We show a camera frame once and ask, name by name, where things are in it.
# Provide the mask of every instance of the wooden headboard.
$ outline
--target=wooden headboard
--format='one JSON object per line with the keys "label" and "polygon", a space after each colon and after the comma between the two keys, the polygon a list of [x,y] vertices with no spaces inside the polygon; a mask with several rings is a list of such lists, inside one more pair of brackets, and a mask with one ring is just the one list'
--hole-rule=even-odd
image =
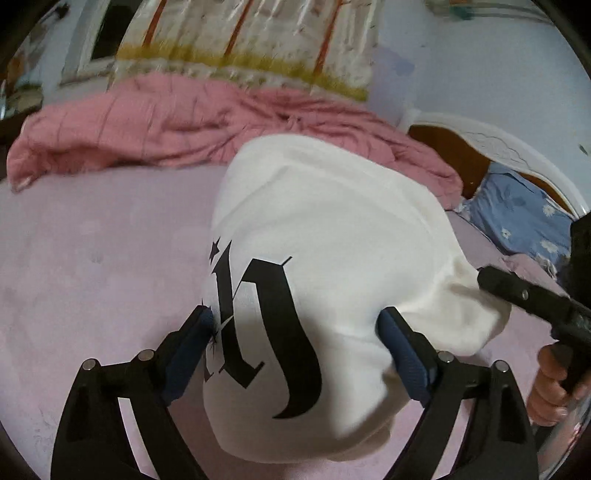
{"label": "wooden headboard", "polygon": [[465,198],[472,198],[491,161],[496,161],[542,188],[576,217],[589,211],[577,187],[550,160],[493,125],[412,109],[406,111],[398,127],[437,151],[459,173]]}

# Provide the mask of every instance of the blue pillow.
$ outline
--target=blue pillow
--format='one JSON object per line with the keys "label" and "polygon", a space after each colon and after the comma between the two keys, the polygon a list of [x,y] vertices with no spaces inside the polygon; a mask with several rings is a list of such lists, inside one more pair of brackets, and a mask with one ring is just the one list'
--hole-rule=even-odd
{"label": "blue pillow", "polygon": [[491,163],[474,197],[456,212],[504,254],[527,254],[553,278],[570,258],[573,218],[544,190],[503,165]]}

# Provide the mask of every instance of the white t-shirt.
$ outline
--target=white t-shirt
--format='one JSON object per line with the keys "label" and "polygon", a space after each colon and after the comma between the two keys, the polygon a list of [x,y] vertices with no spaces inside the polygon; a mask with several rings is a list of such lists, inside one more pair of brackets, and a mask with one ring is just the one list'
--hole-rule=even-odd
{"label": "white t-shirt", "polygon": [[425,187],[299,135],[238,152],[210,260],[205,409],[221,447],[256,462],[352,459],[387,442],[408,396],[376,335],[383,308],[456,355],[509,316]]}

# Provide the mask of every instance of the curtain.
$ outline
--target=curtain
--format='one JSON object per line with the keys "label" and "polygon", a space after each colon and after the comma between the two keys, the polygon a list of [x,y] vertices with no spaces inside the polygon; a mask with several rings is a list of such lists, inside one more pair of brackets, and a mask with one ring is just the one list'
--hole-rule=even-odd
{"label": "curtain", "polygon": [[382,0],[144,0],[113,80],[153,70],[368,95]]}

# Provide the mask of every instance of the human hand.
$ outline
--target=human hand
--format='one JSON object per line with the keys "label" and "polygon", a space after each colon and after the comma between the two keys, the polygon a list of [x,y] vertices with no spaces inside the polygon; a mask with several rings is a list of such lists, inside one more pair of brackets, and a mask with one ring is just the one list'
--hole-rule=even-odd
{"label": "human hand", "polygon": [[546,345],[538,353],[540,369],[527,399],[527,413],[531,420],[543,427],[554,426],[568,415],[566,405],[574,398],[580,400],[591,391],[591,371],[587,372],[575,387],[573,395],[560,386],[567,377],[567,370],[560,365],[551,345]]}

